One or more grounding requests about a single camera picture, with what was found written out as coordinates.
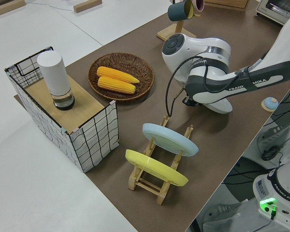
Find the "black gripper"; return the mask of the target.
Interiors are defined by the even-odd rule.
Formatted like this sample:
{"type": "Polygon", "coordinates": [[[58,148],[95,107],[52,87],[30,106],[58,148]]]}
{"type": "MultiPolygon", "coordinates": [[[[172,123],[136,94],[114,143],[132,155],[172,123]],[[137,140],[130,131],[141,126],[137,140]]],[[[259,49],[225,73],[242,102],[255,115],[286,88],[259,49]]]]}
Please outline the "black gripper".
{"type": "Polygon", "coordinates": [[[198,103],[195,100],[193,100],[192,98],[190,98],[189,96],[186,96],[182,100],[182,103],[185,104],[186,106],[189,106],[189,107],[195,107],[198,105],[198,103]]]}

